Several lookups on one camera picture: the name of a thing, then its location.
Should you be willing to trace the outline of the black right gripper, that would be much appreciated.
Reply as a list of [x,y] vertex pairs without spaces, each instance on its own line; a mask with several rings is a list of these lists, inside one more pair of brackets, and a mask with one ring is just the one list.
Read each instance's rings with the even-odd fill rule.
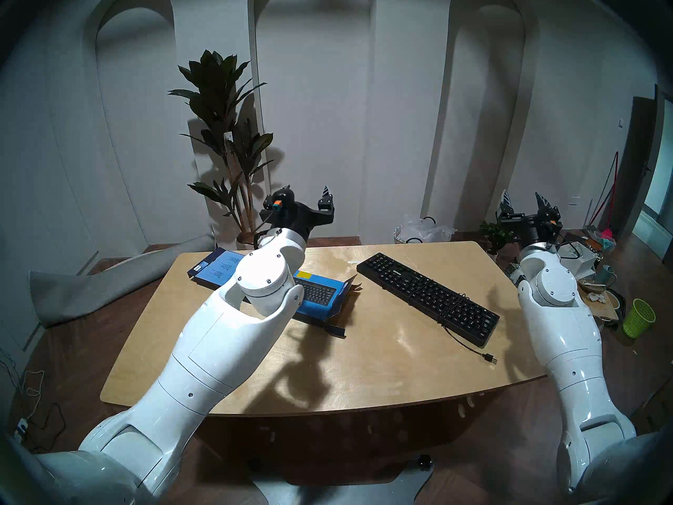
[[550,203],[540,193],[535,192],[538,206],[537,214],[514,213],[507,189],[503,190],[500,201],[500,214],[497,222],[513,234],[514,242],[527,247],[536,243],[555,244],[563,224],[558,210],[550,210]]

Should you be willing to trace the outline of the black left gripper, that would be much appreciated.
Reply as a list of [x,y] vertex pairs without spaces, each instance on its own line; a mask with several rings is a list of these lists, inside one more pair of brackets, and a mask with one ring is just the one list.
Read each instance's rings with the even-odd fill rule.
[[[282,194],[293,194],[291,185],[282,188]],[[292,200],[281,200],[280,209],[276,209],[277,200],[266,198],[261,211],[262,221],[270,224],[271,229],[288,229],[301,237],[309,237],[318,226],[330,225],[334,221],[333,195],[325,185],[322,197],[318,201],[318,209],[311,209],[303,203]]]

